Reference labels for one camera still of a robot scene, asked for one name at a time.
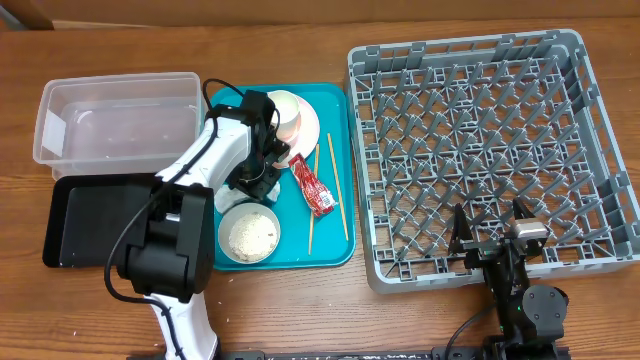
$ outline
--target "dish rack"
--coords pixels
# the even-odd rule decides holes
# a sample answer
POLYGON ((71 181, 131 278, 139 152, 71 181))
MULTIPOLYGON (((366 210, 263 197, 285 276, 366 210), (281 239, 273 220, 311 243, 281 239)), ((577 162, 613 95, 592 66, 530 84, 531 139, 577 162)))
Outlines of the dish rack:
POLYGON ((346 92, 367 278, 379 293, 482 282, 448 256, 453 207, 497 239, 520 196, 550 229, 529 277, 640 259, 638 203, 582 38, 551 30, 361 46, 346 92))

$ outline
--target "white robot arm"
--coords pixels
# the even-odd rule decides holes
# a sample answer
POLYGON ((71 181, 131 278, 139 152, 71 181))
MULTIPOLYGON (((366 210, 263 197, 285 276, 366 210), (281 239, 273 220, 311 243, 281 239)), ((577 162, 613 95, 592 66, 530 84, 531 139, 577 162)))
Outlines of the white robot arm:
POLYGON ((126 251, 116 263, 120 277, 131 280, 137 293, 169 309, 175 339, 165 314, 152 306, 167 345, 166 359, 213 359, 219 351, 203 295, 215 256, 213 198, 225 181, 257 200, 276 184, 280 172, 272 164, 286 157, 289 147, 275 138, 270 125, 274 110, 266 94, 255 91, 244 94, 240 107, 212 108, 193 145, 156 174, 156 183, 132 191, 129 206, 134 208, 161 183, 171 188, 146 219, 136 220, 146 226, 123 238, 126 251))
MULTIPOLYGON (((190 186, 200 184, 213 189, 214 193, 222 186, 231 171, 246 160, 251 149, 251 129, 238 120, 219 117, 218 138, 211 147, 200 157, 189 172, 176 181, 178 185, 190 186)), ((205 123, 200 137, 191 147, 171 166, 160 171, 157 176, 163 181, 171 179, 193 156, 202 149, 213 133, 213 120, 205 123)), ((184 356, 189 360, 213 359, 218 346, 218 337, 209 325, 204 293, 191 296, 188 303, 182 303, 173 296, 151 294, 145 296, 162 302, 171 309, 171 317, 182 347, 184 356)), ((167 344, 167 360, 179 359, 171 341, 171 334, 166 318, 162 311, 152 306, 165 343, 167 344)))

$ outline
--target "cable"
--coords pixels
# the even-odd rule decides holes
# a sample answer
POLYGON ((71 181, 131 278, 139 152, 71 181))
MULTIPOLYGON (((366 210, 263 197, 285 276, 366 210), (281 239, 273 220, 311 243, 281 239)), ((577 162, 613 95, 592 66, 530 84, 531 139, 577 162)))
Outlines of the cable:
MULTIPOLYGON (((205 96, 205 99, 206 99, 206 102, 207 102, 207 107, 209 108, 210 111, 213 109, 213 107, 211 106, 211 102, 209 101, 209 97, 207 95, 207 85, 209 83, 211 83, 211 82, 221 83, 221 84, 223 84, 225 86, 228 86, 232 90, 236 91, 241 96, 244 96, 244 94, 242 92, 240 92, 240 90, 238 90, 235 86, 227 83, 226 81, 219 80, 219 79, 208 79, 202 84, 202 92, 203 92, 203 94, 205 96)), ((178 171, 171 179, 169 179, 167 182, 165 182, 162 185, 162 187, 160 188, 160 190, 155 192, 149 198, 149 200, 142 206, 142 208, 140 208, 140 210, 138 210, 138 212, 133 216, 131 221, 129 221, 127 226, 125 226, 124 230, 122 230, 122 233, 118 237, 118 240, 116 240, 116 243, 113 246, 113 249, 111 250, 111 253, 109 254, 109 258, 107 260, 107 264, 104 267, 104 284, 105 284, 105 286, 107 288, 107 291, 109 291, 109 294, 111 294, 111 296, 113 296, 115 299, 123 301, 123 302, 128 302, 128 303, 133 303, 133 304, 153 305, 153 306, 158 307, 162 311, 162 316, 167 318, 167 327, 169 328, 169 335, 171 336, 171 342, 173 344, 173 347, 176 349, 175 355, 178 356, 182 360, 186 360, 186 357, 184 356, 184 353, 182 352, 182 348, 180 347, 180 344, 178 344, 178 338, 176 336, 176 331, 175 331, 175 327, 173 325, 173 319, 171 318, 171 315, 170 315, 170 312, 169 312, 169 308, 167 308, 167 306, 165 306, 162 302, 160 302, 158 300, 155 300, 155 299, 135 298, 135 297, 131 297, 131 296, 126 296, 126 295, 120 294, 113 287, 113 284, 111 283, 111 267, 113 266, 114 256, 116 254, 116 251, 118 250, 118 247, 120 246, 120 243, 122 242, 122 239, 124 239, 125 235, 129 232, 129 230, 131 230, 131 228, 134 226, 134 224, 138 220, 138 218, 145 211, 150 209, 152 207, 152 205, 154 205, 156 203, 156 201, 158 201, 158 199, 160 199, 161 196, 163 196, 165 193, 167 193, 167 191, 171 189, 173 184, 176 181, 178 181, 178 179, 180 179, 180 177, 182 177, 184 174, 186 174, 189 171, 189 169, 200 159, 200 157, 202 157, 202 155, 207 150, 209 150, 209 147, 211 147, 211 144, 213 144, 213 141, 218 136, 218 121, 216 119, 214 119, 214 118, 210 118, 210 119, 213 121, 213 132, 211 134, 211 137, 209 137, 209 139, 207 139, 207 142, 205 143, 205 145, 196 153, 196 155, 191 160, 189 160, 189 162, 186 163, 182 167, 182 169, 180 169, 180 171, 178 171)))
POLYGON ((509 271, 509 277, 507 279, 507 296, 511 295, 511 290, 513 290, 513 281, 515 280, 514 270, 513 270, 513 258, 511 255, 511 243, 507 243, 507 254, 508 254, 508 262, 507 266, 509 271))
POLYGON ((242 91, 240 91, 237 87, 229 84, 228 82, 226 82, 224 80, 220 80, 220 79, 216 79, 216 78, 207 79, 202 83, 202 95, 204 95, 204 100, 207 102, 207 107, 209 108, 209 111, 213 110, 213 106, 211 106, 211 100, 209 99, 209 95, 207 94, 207 86, 212 82, 216 82, 218 84, 222 84, 222 85, 228 87, 229 89, 235 91, 236 93, 238 93, 238 95, 240 95, 240 97, 244 97, 244 93, 242 91))
MULTIPOLYGON (((209 111, 213 110, 213 106, 211 105, 211 100, 209 99, 209 94, 207 92, 207 86, 212 82, 224 85, 224 86, 228 87, 229 89, 235 91, 238 95, 240 95, 240 97, 244 97, 244 93, 242 91, 240 91, 240 89, 238 89, 237 87, 229 84, 228 82, 226 82, 224 80, 220 80, 220 79, 216 79, 216 78, 207 79, 202 83, 202 94, 204 95, 204 100, 207 103, 207 108, 209 109, 209 111)), ((275 143, 276 134, 278 133, 278 129, 280 129, 280 111, 278 111, 278 109, 276 107, 274 107, 274 111, 276 112, 276 115, 278 115, 278 122, 276 123, 276 128, 275 128, 275 131, 273 132, 273 140, 271 141, 271 144, 275 143)))
POLYGON ((449 339, 449 343, 447 344, 447 347, 444 350, 444 359, 443 360, 449 360, 449 353, 451 352, 451 347, 453 346, 453 342, 456 341, 456 339, 458 338, 458 336, 460 336, 460 334, 464 331, 464 329, 468 328, 469 325, 473 324, 477 320, 479 320, 479 319, 483 318, 484 316, 486 316, 487 314, 489 314, 493 310, 493 308, 495 308, 495 307, 496 307, 495 303, 489 305, 485 309, 483 309, 480 312, 478 312, 477 314, 473 315, 469 320, 467 320, 464 324, 462 324, 462 326, 460 326, 460 328, 458 328, 458 330, 456 330, 456 332, 453 334, 451 339, 449 339))

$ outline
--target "blue tray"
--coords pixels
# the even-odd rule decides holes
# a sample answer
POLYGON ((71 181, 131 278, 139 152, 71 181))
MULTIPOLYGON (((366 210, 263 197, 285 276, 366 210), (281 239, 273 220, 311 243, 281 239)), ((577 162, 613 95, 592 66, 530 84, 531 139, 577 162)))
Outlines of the blue tray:
MULTIPOLYGON (((344 236, 340 207, 336 206, 330 214, 319 220, 316 219, 313 229, 313 251, 311 256, 308 255, 311 210, 302 197, 302 192, 293 174, 289 169, 285 169, 280 178, 280 197, 271 206, 271 210, 278 217, 280 228, 282 229, 282 235, 276 250, 264 261, 252 265, 243 265, 229 259, 220 250, 220 246, 216 242, 214 268, 223 271, 272 270, 344 264, 351 258, 356 248, 351 147, 344 93, 339 87, 327 83, 247 86, 240 87, 240 89, 253 89, 263 92, 287 90, 304 98, 311 104, 320 119, 318 178, 329 188, 329 191, 338 201, 336 181, 333 176, 333 165, 327 141, 327 133, 331 133, 338 176, 340 176, 340 185, 342 187, 342 200, 349 231, 349 241, 346 241, 344 236)), ((240 105, 240 96, 230 89, 222 89, 213 96, 211 102, 212 104, 222 103, 238 106, 240 105)), ((307 158, 307 163, 311 168, 314 166, 314 161, 315 151, 307 158)), ((216 234, 218 233, 218 225, 221 219, 222 216, 216 211, 216 234)))

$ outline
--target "rice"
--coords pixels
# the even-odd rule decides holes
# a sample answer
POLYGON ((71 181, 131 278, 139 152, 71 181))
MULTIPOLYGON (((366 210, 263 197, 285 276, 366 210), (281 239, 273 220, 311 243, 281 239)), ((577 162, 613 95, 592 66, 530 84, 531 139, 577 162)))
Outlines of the rice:
POLYGON ((268 217, 253 212, 233 224, 229 246, 242 261, 254 262, 267 257, 276 247, 277 240, 275 224, 268 217))

